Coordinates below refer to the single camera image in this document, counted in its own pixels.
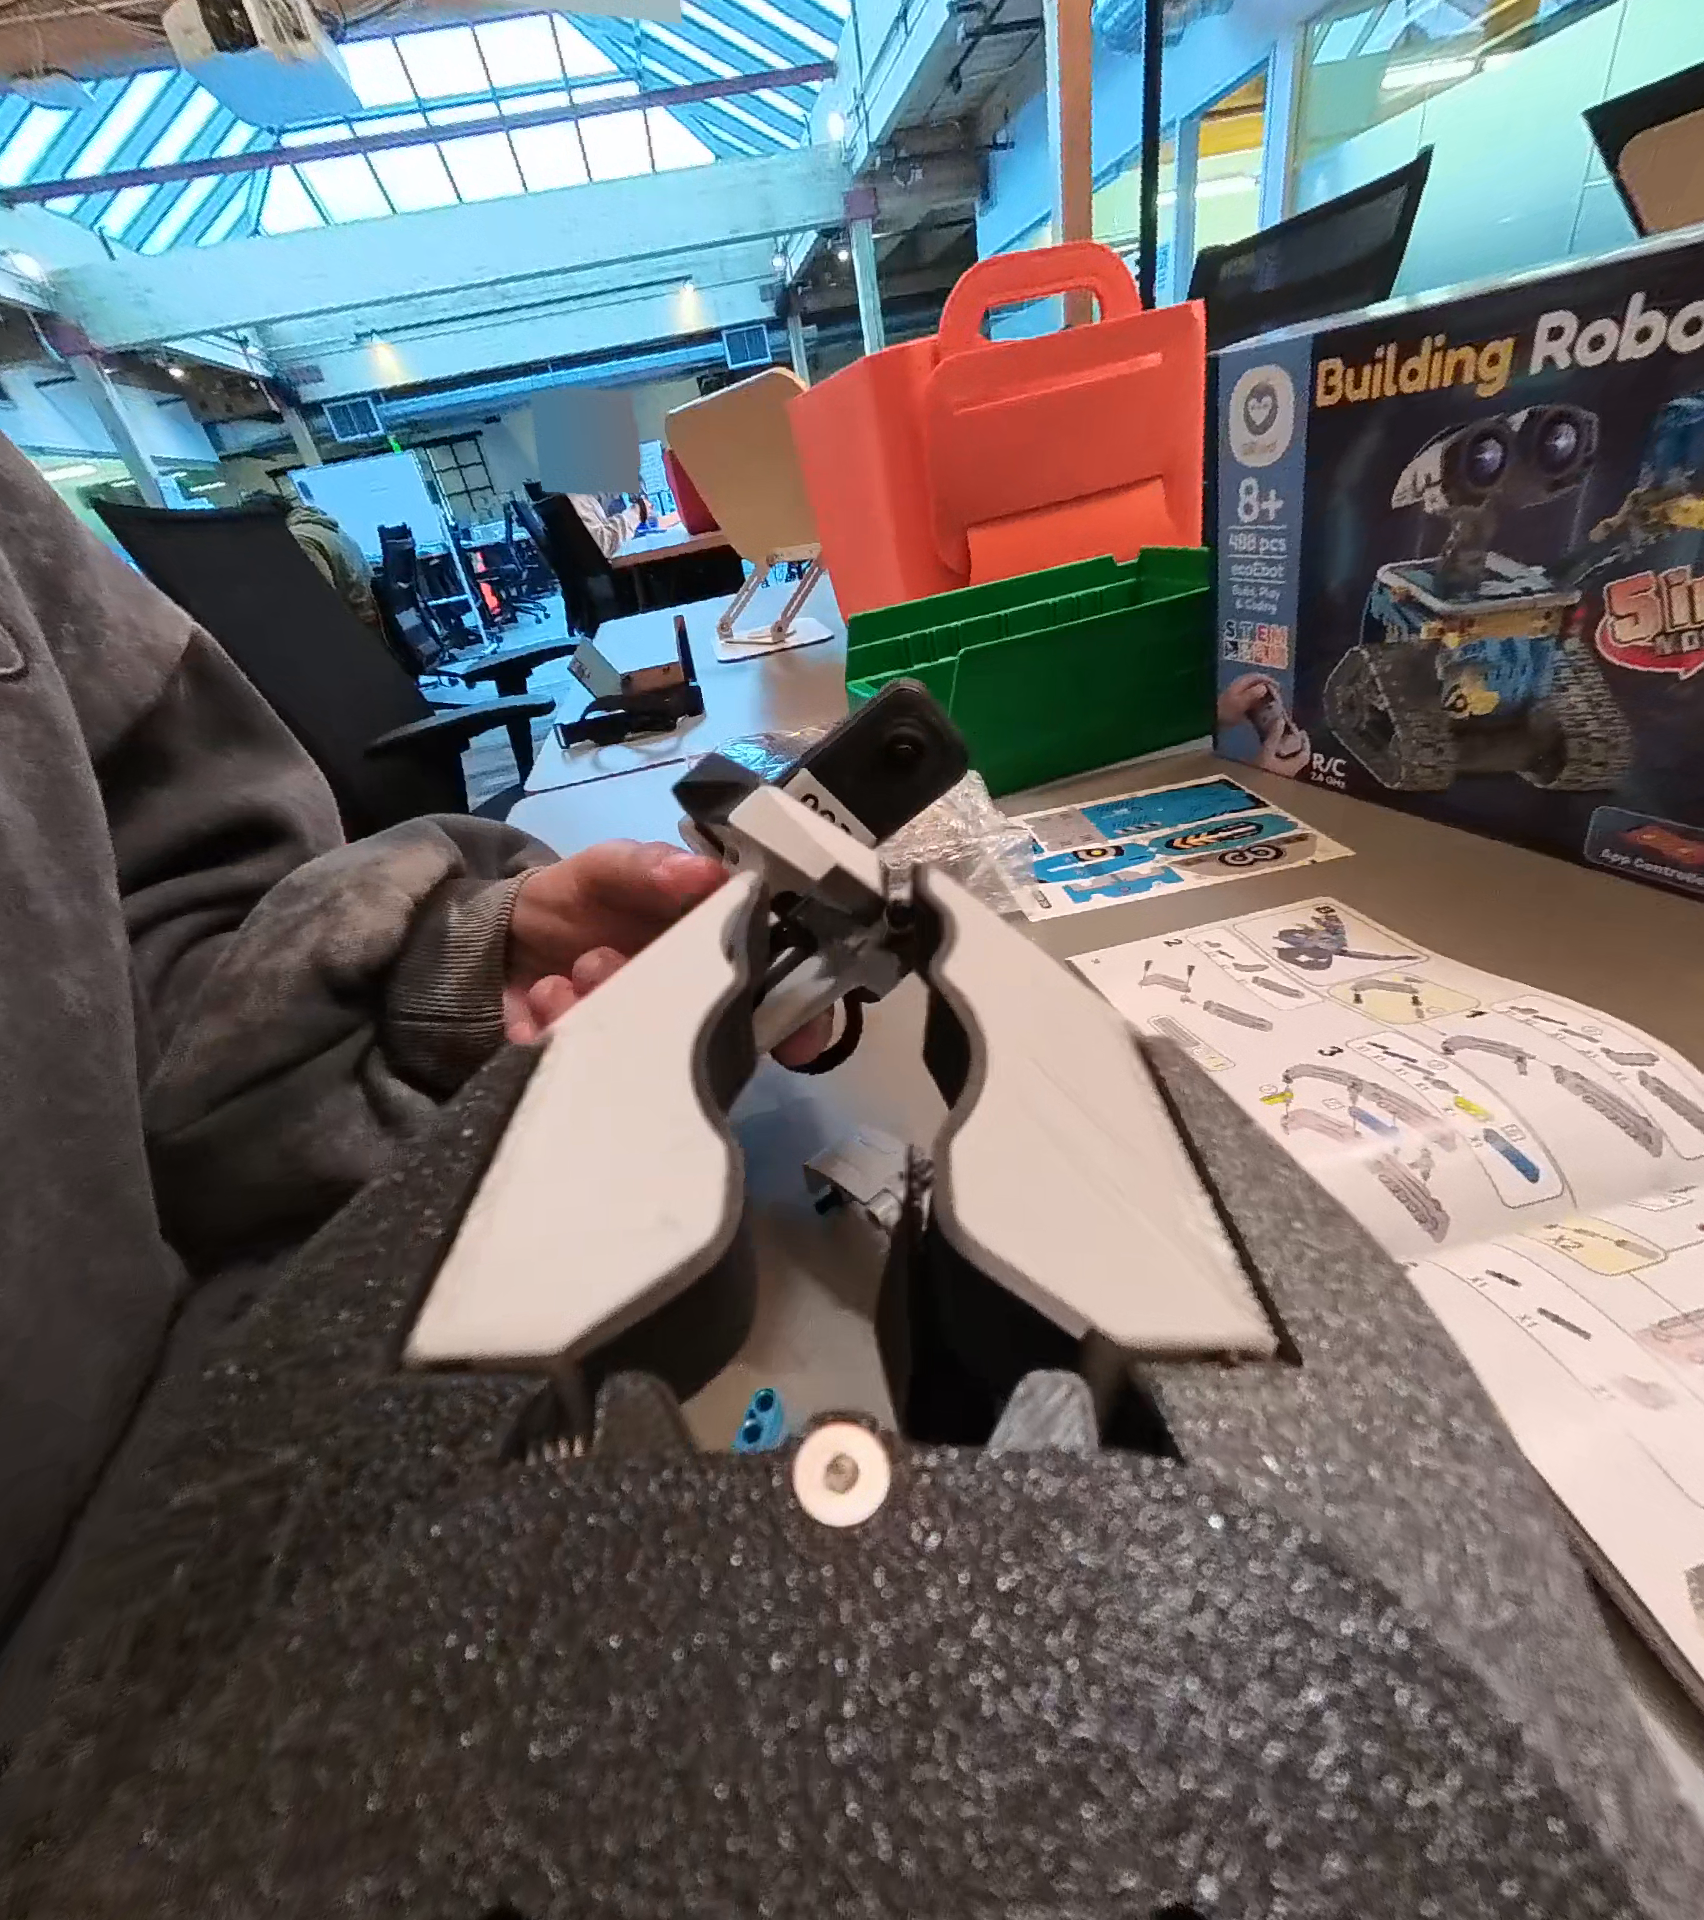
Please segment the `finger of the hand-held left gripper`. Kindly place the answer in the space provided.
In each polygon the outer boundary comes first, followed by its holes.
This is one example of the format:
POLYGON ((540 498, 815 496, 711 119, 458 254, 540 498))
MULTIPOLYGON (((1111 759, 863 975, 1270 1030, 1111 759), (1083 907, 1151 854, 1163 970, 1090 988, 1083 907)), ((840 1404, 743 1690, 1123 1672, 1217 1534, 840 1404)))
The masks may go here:
POLYGON ((877 853, 780 786, 749 789, 723 816, 722 836, 739 863, 761 873, 774 896, 842 920, 886 913, 888 870, 877 853))
POLYGON ((884 903, 855 916, 810 896, 775 900, 775 991, 785 996, 888 996, 916 973, 919 941, 888 948, 884 903))

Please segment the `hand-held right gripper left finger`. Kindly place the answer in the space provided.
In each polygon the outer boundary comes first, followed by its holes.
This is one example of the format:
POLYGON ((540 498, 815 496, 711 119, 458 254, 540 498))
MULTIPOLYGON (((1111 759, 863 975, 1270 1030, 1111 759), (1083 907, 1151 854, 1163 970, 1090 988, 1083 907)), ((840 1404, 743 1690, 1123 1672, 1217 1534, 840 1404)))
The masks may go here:
POLYGON ((619 1374, 695 1402, 758 1309, 730 1112, 758 1065, 766 887, 732 876, 551 1023, 420 1305, 401 1373, 532 1381, 585 1417, 619 1374))

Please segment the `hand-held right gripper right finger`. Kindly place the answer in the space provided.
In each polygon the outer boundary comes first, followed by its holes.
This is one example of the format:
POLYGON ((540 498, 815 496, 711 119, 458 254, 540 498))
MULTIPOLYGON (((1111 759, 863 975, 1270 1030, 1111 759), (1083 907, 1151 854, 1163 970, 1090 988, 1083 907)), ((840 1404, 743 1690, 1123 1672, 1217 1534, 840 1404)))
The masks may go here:
POLYGON ((1143 1442, 1145 1373, 1270 1364, 1280 1326, 1127 1023, 953 876, 911 878, 946 1115, 911 1174, 911 1440, 984 1442, 1036 1376, 1143 1442))

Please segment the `white adjacent desk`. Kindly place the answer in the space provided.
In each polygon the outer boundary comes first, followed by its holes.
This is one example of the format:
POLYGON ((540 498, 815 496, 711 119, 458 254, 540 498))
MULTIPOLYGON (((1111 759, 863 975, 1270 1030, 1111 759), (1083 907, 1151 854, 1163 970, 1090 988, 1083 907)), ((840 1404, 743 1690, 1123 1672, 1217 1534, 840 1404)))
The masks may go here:
POLYGON ((845 710, 844 619, 830 576, 820 576, 801 614, 823 639, 738 660, 717 650, 728 601, 708 597, 681 608, 654 608, 606 622, 595 650, 619 666, 661 664, 674 654, 675 621, 686 624, 703 715, 674 733, 614 746, 564 746, 550 735, 534 757, 508 825, 566 856, 599 842, 675 842, 674 782, 695 759, 745 737, 823 729, 845 710))

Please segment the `grey desk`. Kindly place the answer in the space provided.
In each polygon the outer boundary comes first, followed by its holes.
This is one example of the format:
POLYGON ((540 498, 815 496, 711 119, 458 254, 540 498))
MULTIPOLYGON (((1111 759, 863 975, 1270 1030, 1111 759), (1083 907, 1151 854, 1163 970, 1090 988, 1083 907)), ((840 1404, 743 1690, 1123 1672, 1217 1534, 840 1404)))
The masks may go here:
MULTIPOLYGON (((1002 808, 1024 816, 1213 774, 1294 813, 1348 856, 1018 931, 1068 959, 1326 894, 1417 946, 1620 1016, 1704 1070, 1704 903, 1199 752, 1024 790, 1002 808)), ((929 1142, 942 1102, 919 1056, 921 1005, 916 984, 901 986, 868 1015, 847 1066, 826 1076, 764 1066, 734 1108, 759 1292, 743 1347, 687 1404, 706 1449, 734 1440, 761 1387, 801 1418, 853 1412, 892 1424, 872 1333, 879 1241, 862 1219, 815 1213, 801 1166, 862 1126, 929 1142)))

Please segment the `person's left hand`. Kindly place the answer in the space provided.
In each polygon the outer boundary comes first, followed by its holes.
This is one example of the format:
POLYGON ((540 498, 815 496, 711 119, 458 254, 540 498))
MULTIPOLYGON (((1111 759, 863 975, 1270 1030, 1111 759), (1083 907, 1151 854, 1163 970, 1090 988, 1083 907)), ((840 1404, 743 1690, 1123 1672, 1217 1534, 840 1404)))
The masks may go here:
POLYGON ((725 881, 725 866, 709 856, 626 839, 527 875, 508 916, 503 1043, 541 1040, 725 881))

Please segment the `crumpled clear plastic bag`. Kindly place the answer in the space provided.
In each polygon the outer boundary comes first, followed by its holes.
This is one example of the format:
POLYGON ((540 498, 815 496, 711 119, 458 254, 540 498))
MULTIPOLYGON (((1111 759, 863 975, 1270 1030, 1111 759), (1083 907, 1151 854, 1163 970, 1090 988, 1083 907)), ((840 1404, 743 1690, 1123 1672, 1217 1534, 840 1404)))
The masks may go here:
MULTIPOLYGON (((775 781, 820 745, 826 733, 830 733, 826 725, 738 733, 717 745, 717 755, 766 781, 775 781)), ((1000 918, 1013 924, 1024 920, 1010 868, 1013 856, 1028 853, 1028 839, 1010 816, 1000 813, 975 772, 963 774, 933 805, 873 848, 889 870, 933 866, 956 878, 1000 918)))

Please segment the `green plastic bin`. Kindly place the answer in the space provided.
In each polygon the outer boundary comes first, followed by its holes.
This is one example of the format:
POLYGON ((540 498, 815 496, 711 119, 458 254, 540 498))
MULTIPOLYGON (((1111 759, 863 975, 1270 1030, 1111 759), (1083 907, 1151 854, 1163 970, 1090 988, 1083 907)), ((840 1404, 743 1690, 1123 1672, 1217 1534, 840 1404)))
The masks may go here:
POLYGON ((1213 627, 1211 552, 1145 546, 853 614, 845 695, 921 684, 1002 801, 1206 739, 1213 627))

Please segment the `black device with box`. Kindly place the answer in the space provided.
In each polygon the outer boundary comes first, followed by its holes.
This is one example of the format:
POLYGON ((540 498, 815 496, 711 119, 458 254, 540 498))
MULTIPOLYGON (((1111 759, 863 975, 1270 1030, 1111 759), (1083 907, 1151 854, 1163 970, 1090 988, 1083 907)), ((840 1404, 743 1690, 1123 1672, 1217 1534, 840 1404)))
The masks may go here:
POLYGON ((691 635, 681 612, 671 614, 671 656, 663 662, 622 668, 591 637, 574 646, 568 672, 587 703, 571 721, 551 729, 566 752, 666 737, 706 717, 691 635))

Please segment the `blue sticker sheet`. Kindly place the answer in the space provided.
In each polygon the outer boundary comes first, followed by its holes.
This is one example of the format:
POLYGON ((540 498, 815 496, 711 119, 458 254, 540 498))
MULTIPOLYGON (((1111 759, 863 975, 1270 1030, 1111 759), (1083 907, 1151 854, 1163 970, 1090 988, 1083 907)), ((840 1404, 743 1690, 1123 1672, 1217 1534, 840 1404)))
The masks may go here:
POLYGON ((1045 922, 1349 854, 1243 782, 1207 777, 1024 815, 997 870, 1012 907, 1045 922))

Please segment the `orange plastic bin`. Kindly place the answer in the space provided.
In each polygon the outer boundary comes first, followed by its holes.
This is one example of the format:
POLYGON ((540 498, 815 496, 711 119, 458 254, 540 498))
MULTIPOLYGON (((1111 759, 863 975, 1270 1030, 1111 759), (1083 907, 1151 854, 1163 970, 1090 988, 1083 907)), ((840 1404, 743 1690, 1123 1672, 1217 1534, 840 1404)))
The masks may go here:
POLYGON ((929 338, 787 409, 840 614, 1204 533, 1207 314, 1143 307, 1096 242, 987 257, 929 338))

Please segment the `white board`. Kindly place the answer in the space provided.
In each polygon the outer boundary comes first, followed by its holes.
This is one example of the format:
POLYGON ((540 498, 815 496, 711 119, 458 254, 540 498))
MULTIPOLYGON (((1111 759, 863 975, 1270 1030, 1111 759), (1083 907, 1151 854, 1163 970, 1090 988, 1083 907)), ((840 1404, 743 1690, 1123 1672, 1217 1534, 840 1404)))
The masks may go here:
POLYGON ((382 565, 382 529, 388 527, 403 527, 420 557, 443 555, 451 546, 447 518, 411 451, 288 469, 283 484, 295 498, 331 517, 369 567, 382 565))

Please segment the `dark blue toy box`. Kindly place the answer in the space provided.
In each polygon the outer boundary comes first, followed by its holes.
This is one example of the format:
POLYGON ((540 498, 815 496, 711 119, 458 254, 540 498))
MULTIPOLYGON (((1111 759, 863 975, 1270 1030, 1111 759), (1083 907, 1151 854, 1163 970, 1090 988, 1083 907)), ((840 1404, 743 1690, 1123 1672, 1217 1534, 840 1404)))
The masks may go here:
POLYGON ((1704 903, 1704 225, 1209 373, 1211 746, 1704 903))

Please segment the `skylight window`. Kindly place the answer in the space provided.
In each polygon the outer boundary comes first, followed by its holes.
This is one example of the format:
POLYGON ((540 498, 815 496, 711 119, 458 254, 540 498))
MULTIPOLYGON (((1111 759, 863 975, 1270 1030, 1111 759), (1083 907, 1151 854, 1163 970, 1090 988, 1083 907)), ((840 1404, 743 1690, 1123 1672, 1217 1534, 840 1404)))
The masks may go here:
POLYGON ((266 114, 168 5, 0 2, 0 194, 161 257, 814 141, 850 5, 311 5, 347 99, 266 114))

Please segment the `white ceiling device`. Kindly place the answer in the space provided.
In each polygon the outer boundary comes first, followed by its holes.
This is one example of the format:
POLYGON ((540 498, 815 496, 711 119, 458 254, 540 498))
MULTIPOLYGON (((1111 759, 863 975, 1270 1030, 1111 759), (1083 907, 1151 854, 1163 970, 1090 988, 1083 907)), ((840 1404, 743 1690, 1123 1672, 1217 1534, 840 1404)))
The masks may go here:
POLYGON ((309 2, 170 2, 180 71, 238 120, 288 133, 350 119, 359 95, 309 2))

